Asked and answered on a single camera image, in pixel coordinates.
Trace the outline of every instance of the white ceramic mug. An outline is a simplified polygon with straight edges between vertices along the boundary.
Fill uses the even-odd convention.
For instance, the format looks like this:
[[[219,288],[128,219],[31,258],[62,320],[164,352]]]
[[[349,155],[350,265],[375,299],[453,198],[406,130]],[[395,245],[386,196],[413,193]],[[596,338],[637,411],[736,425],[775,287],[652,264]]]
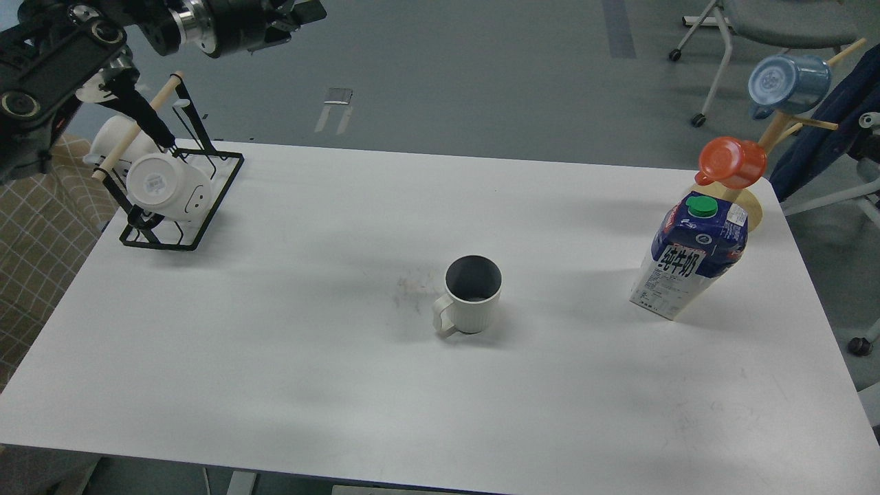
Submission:
[[[132,164],[125,187],[132,203],[171,220],[202,218],[214,199],[203,171],[163,153],[150,153]]]
[[[498,265],[483,256],[464,256],[449,266],[445,281],[446,293],[432,307],[439,335],[475,334],[492,326],[501,295]]]
[[[95,166],[100,165],[101,162],[104,161],[104,158],[110,154],[110,151],[112,151],[120,142],[122,137],[125,136],[125,133],[128,132],[128,129],[131,128],[131,124],[133,123],[134,121],[131,121],[122,115],[114,115],[110,117],[107,122],[104,122],[104,125],[98,130],[98,134],[96,134],[94,140],[92,140],[92,148],[89,150],[89,154],[84,158],[85,163]],[[120,177],[125,180],[128,176],[128,170],[131,169],[133,163],[143,155],[158,152],[159,148],[156,146],[156,143],[153,143],[153,140],[150,139],[149,136],[140,132],[128,149],[122,153],[114,170],[119,172]]]

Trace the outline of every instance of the cable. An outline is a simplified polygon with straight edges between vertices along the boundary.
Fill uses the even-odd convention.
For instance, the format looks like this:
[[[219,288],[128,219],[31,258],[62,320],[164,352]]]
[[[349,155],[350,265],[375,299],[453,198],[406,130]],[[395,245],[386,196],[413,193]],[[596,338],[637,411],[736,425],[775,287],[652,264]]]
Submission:
[[[211,495],[211,483],[208,481],[208,470],[202,466],[202,476],[205,478],[205,491]]]

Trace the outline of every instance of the black metal rack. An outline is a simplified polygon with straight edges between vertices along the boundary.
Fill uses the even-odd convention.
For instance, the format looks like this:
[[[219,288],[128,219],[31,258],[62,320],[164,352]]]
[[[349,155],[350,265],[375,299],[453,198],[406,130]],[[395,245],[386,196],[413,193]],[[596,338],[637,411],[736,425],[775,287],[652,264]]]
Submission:
[[[198,228],[195,229],[193,223],[194,222],[178,222],[174,220],[170,220],[168,218],[164,218],[161,215],[151,213],[148,211],[144,211],[141,207],[132,204],[128,198],[126,197],[124,180],[116,173],[113,174],[105,174],[104,176],[104,187],[110,192],[111,196],[116,200],[116,202],[122,207],[122,209],[126,212],[126,216],[128,219],[128,225],[122,230],[122,234],[120,235],[119,240],[125,246],[130,246],[132,248],[146,248],[146,249],[164,249],[164,250],[172,250],[172,251],[193,251],[199,247],[199,243],[202,241],[202,237],[205,232],[208,230],[208,226],[211,223],[211,220],[214,218],[214,215],[217,212],[217,209],[220,207],[220,203],[223,202],[224,197],[226,196],[226,192],[229,191],[229,187],[232,182],[235,180],[238,175],[238,171],[241,169],[241,166],[245,163],[245,156],[238,152],[233,151],[219,151],[214,147],[214,144],[211,143],[211,139],[208,136],[208,131],[205,130],[204,125],[202,124],[202,120],[199,118],[199,113],[195,109],[195,104],[193,103],[192,98],[189,95],[189,91],[187,91],[187,87],[183,84],[183,80],[180,80],[180,83],[176,87],[177,95],[179,97],[179,101],[183,101],[184,105],[174,105],[174,113],[177,115],[180,122],[183,123],[184,128],[186,128],[189,136],[194,139],[194,141],[198,144],[199,149],[187,149],[187,148],[173,148],[171,149],[172,155],[174,158],[178,158],[183,160],[186,163],[188,159],[204,157],[207,159],[208,163],[211,167],[213,167],[213,173],[210,175],[210,180],[212,184],[212,188],[217,191],[217,183],[223,179],[224,174],[217,174],[217,167],[212,158],[219,159],[221,162],[226,162],[227,160],[234,159],[236,160],[234,164],[229,164],[228,167],[231,167],[231,170],[228,175],[225,176],[225,180],[223,182],[223,186],[219,189],[219,192],[216,194],[216,199],[214,203],[211,205],[211,208],[205,214],[205,217],[202,219],[201,223],[198,225]],[[184,121],[183,117],[180,115],[178,108],[181,108],[183,113],[186,115],[189,120],[192,128],[190,129],[187,126],[186,121]],[[166,231],[172,232],[172,235],[167,235],[168,232],[165,232],[164,236],[161,236],[163,239],[160,239],[160,235],[157,234],[157,227],[164,223],[164,228]],[[169,224],[174,225],[174,228],[169,228]],[[194,234],[190,239],[185,240],[186,233]],[[177,236],[177,239],[170,239],[169,237]]]

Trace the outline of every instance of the gray floor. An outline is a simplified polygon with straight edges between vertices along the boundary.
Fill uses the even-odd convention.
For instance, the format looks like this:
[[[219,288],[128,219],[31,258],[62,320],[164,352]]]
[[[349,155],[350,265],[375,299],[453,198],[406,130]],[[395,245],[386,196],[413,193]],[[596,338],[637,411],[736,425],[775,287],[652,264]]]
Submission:
[[[698,14],[704,3],[627,2],[623,11],[620,2],[600,0],[324,0],[327,19],[304,27],[288,46],[254,55],[211,60],[185,47],[161,58],[137,31],[130,44],[143,91],[152,94],[168,73],[183,69],[209,130],[226,140],[696,169],[713,137],[760,136],[766,122],[749,119],[744,84],[776,51],[735,39],[708,123],[692,128],[688,121],[721,59],[721,38],[705,28],[678,63],[666,54],[685,33],[680,16]],[[847,8],[869,45],[880,40],[880,4]],[[857,58],[838,66],[836,79]],[[316,132],[329,87],[355,92],[342,133],[340,108]],[[109,115],[85,108],[70,130],[92,136]],[[854,162],[842,159],[795,199],[856,182]],[[789,224],[855,386],[879,381],[880,352],[855,358],[845,346],[880,317],[880,230],[848,204]],[[231,472],[209,473],[213,492],[225,492]],[[194,466],[112,459],[87,492],[198,493],[202,485]],[[264,475],[257,493],[329,493],[330,486]]]

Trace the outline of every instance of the red mug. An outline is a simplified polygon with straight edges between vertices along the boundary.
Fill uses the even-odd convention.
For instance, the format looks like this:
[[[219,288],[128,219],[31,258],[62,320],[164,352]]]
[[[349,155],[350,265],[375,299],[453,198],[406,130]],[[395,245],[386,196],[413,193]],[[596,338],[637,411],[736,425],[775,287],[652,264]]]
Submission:
[[[707,186],[718,182],[728,189],[745,189],[764,175],[767,155],[754,141],[716,137],[700,153],[700,171],[694,179]]]

